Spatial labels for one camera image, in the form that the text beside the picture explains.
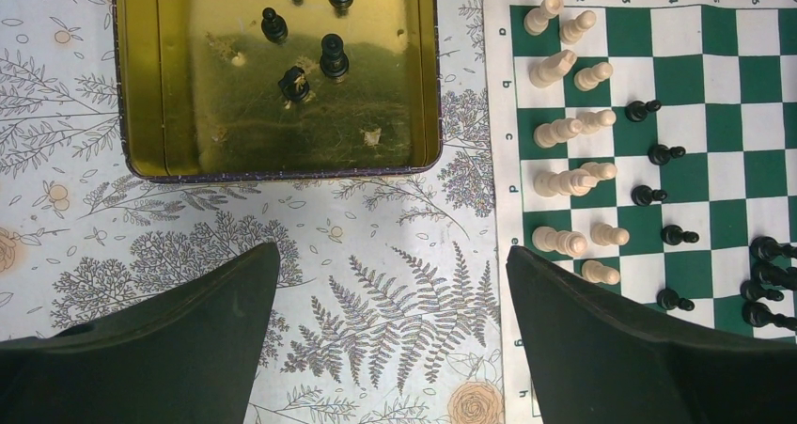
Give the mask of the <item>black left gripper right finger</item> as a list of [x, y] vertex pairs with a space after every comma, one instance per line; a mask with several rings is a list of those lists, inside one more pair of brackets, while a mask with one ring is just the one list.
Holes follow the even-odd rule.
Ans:
[[687, 322], [522, 246], [506, 272], [547, 423], [792, 423], [796, 347]]

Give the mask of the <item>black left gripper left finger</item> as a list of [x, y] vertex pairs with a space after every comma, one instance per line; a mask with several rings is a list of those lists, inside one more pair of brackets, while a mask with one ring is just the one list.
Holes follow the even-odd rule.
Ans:
[[3, 341], [2, 421], [243, 422], [279, 268], [262, 243], [134, 306]]

